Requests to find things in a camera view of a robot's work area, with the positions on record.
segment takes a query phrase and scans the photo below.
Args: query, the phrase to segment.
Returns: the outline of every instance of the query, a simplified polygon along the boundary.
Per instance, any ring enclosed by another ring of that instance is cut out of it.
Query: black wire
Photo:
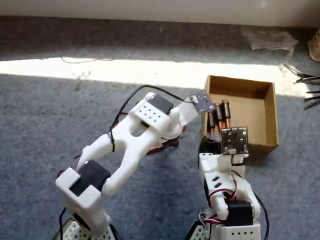
[[[301,71],[298,71],[297,69],[294,69],[288,65],[284,65],[290,72],[292,72],[294,75],[297,75],[298,77],[300,78],[310,78],[310,77],[313,77],[313,75],[310,75],[310,74],[306,74],[306,73],[303,73]]]
[[[119,112],[117,113],[117,115],[115,116],[114,118],[114,121],[112,123],[112,125],[109,127],[109,132],[108,132],[108,135],[109,135],[109,138],[110,138],[110,141],[112,143],[112,152],[115,151],[115,139],[114,139],[114,135],[112,133],[112,129],[116,126],[118,120],[119,120],[119,117],[121,116],[123,110],[125,109],[126,105],[128,104],[128,102],[132,99],[132,97],[141,89],[143,88],[151,88],[151,89],[156,89],[158,91],[161,91],[161,92],[164,92],[166,94],[168,94],[169,96],[175,98],[175,99],[178,99],[182,102],[186,102],[186,103],[192,103],[191,101],[184,101],[181,97],[178,97],[177,95],[174,95],[173,93],[171,92],[168,92],[160,87],[157,87],[157,86],[152,86],[152,85],[148,85],[148,84],[145,84],[145,85],[142,85],[140,87],[138,87],[125,101],[124,103],[122,104],[122,106],[120,107],[119,109]]]
[[[209,239],[211,239],[211,232],[212,232],[212,224],[210,224],[210,234],[209,234]]]
[[[312,96],[312,97],[306,97],[304,99],[304,102],[308,102],[310,100],[316,100],[316,99],[320,99],[320,96]]]
[[[63,227],[62,227],[62,217],[64,216],[66,212],[66,208],[63,208],[60,216],[59,216],[59,225],[60,225],[60,240],[63,240],[63,237],[64,237],[64,230],[63,230]]]
[[[264,203],[261,201],[261,199],[258,197],[258,195],[253,192],[253,194],[255,195],[256,199],[258,200],[258,202],[260,203],[263,211],[264,211],[264,216],[265,216],[265,222],[266,222],[266,229],[265,229],[265,235],[264,235],[264,240],[268,240],[269,237],[269,229],[270,229],[270,223],[269,223],[269,217],[268,217],[268,212],[266,209],[266,206],[264,205]]]
[[[311,77],[303,77],[295,81],[296,83],[309,83],[310,81],[313,80],[319,80],[320,76],[311,76]]]

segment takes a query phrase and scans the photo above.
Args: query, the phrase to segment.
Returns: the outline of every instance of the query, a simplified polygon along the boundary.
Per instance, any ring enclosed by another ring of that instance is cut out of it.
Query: cardboard box
[[[230,126],[248,127],[249,151],[270,153],[279,146],[274,83],[209,75],[204,90],[213,103],[230,102]],[[207,114],[202,135],[206,132]]]

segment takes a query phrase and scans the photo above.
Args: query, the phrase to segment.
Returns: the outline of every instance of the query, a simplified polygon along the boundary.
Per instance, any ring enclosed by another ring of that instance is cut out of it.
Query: black wire bundle
[[[300,79],[298,79],[295,83],[305,83],[305,84],[310,84],[310,85],[318,85],[320,86],[320,82],[315,81],[315,80],[320,80],[320,76],[313,76],[313,75],[309,75],[306,73],[303,73],[301,71],[298,71],[288,65],[284,65],[290,72],[292,72],[294,75],[296,75],[297,77],[299,77]],[[319,91],[307,91],[307,94],[318,94]],[[313,106],[316,106],[318,104],[320,104],[320,96],[313,96],[313,97],[307,97],[304,99],[304,102],[308,102],[310,100],[315,100],[311,103],[309,103],[308,105],[304,106],[304,109],[309,109],[312,108]]]

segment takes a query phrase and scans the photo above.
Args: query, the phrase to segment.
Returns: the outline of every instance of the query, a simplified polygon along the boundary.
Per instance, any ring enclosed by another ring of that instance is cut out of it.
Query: cylindrical metal part
[[[214,129],[216,127],[214,115],[212,112],[207,113],[207,120],[206,120],[206,130],[207,132],[210,132],[211,129]]]
[[[209,117],[210,127],[211,127],[212,129],[214,129],[216,125],[215,125],[214,114],[213,114],[212,111],[208,113],[208,117]]]
[[[219,102],[216,102],[215,103],[215,106],[216,106],[216,110],[214,111],[215,112],[215,118],[218,121],[221,121],[224,119],[224,116],[222,114],[222,109],[221,109],[221,105]]]
[[[224,119],[231,118],[230,106],[229,106],[229,102],[227,100],[223,100],[221,102],[221,110],[222,110],[222,115],[223,115]]]

